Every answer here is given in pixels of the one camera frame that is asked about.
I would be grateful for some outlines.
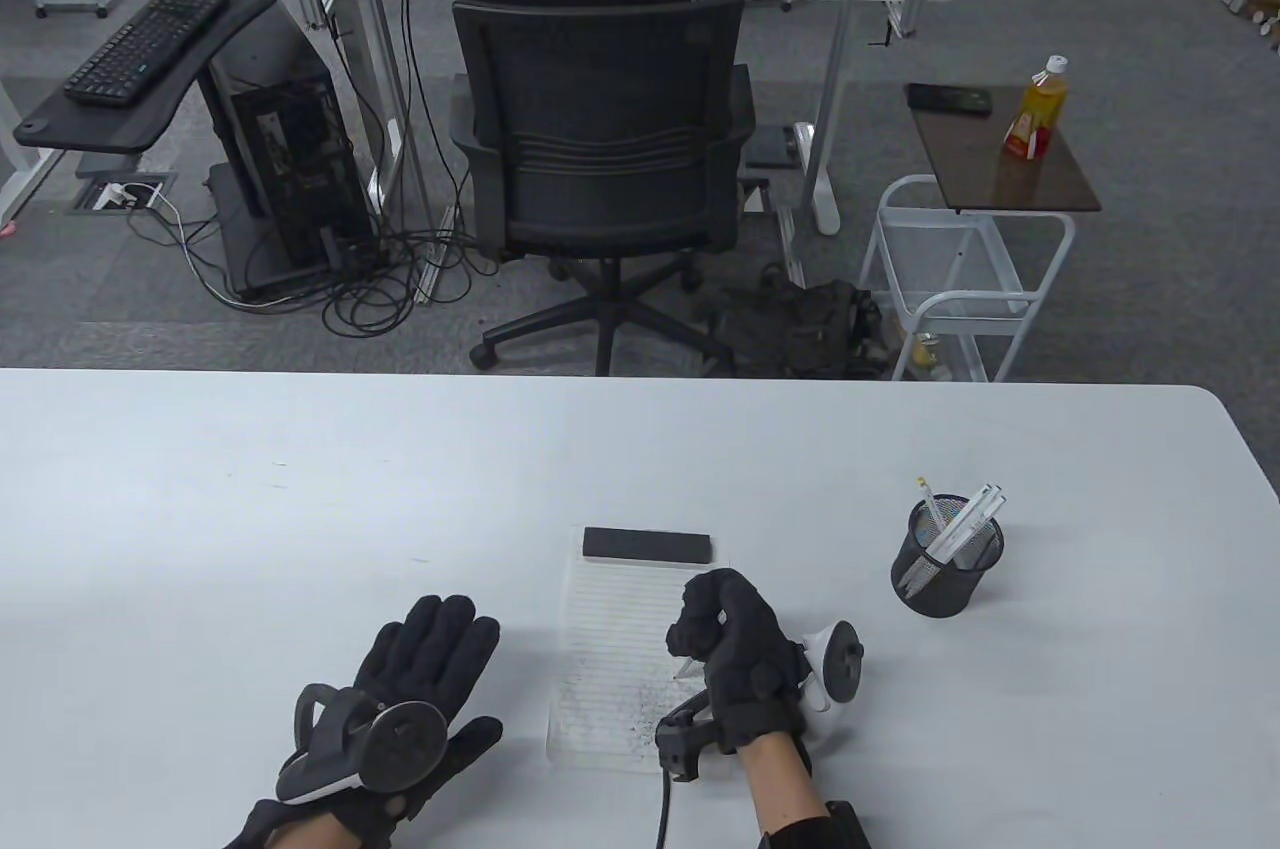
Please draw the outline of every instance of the black pencil cup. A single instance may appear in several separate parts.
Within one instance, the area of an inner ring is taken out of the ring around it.
[[[940,493],[933,501],[938,503],[938,513],[950,521],[969,499]],[[969,597],[978,588],[983,574],[1005,552],[1005,537],[1000,531],[1000,524],[992,519],[974,533],[950,562],[942,565],[925,553],[938,531],[940,526],[934,524],[924,501],[915,503],[906,519],[906,538],[893,560],[890,580],[897,598],[908,608],[922,616],[946,619],[969,606]]]

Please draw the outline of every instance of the notepad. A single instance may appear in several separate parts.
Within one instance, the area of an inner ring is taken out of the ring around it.
[[[685,583],[712,566],[570,558],[561,653],[547,727],[557,766],[658,771],[658,720],[699,686],[667,653]]]

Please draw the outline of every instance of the black sleeve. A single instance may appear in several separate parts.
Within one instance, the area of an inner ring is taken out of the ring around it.
[[[760,849],[870,849],[849,803],[827,803],[827,808],[831,816],[800,820],[764,836]]]

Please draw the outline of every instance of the smartphone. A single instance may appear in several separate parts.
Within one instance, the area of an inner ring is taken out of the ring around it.
[[[712,561],[712,537],[700,533],[658,533],[649,529],[582,530],[582,554],[594,558],[635,558],[644,562],[686,562],[707,566]]]
[[[965,117],[991,117],[991,93],[966,86],[933,86],[928,82],[908,82],[906,104],[913,109],[929,111],[955,111]]]

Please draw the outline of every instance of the keyboard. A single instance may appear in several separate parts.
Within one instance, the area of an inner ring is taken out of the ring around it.
[[[228,0],[151,0],[64,83],[68,99],[124,108],[173,68]]]

